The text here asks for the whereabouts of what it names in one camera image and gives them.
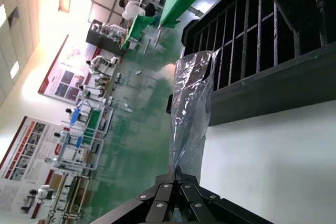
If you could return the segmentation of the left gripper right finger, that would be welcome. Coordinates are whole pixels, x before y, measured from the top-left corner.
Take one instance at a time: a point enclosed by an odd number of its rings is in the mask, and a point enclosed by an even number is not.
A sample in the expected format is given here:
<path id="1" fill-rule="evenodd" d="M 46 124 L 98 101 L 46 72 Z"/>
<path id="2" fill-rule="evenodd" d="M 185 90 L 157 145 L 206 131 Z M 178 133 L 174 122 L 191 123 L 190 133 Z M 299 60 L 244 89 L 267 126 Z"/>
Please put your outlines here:
<path id="1" fill-rule="evenodd" d="M 177 205 L 189 223 L 271 223 L 269 220 L 209 191 L 193 175 L 175 173 Z"/>

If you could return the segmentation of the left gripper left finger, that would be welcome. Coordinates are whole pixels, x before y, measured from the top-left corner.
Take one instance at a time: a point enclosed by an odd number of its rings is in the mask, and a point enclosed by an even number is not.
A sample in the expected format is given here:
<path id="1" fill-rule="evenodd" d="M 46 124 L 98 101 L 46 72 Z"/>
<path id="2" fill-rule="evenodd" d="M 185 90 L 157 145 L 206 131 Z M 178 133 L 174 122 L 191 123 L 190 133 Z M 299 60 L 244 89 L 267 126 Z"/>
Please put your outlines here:
<path id="1" fill-rule="evenodd" d="M 154 186 L 92 223 L 169 223 L 173 211 L 173 189 L 173 174 L 156 176 Z"/>

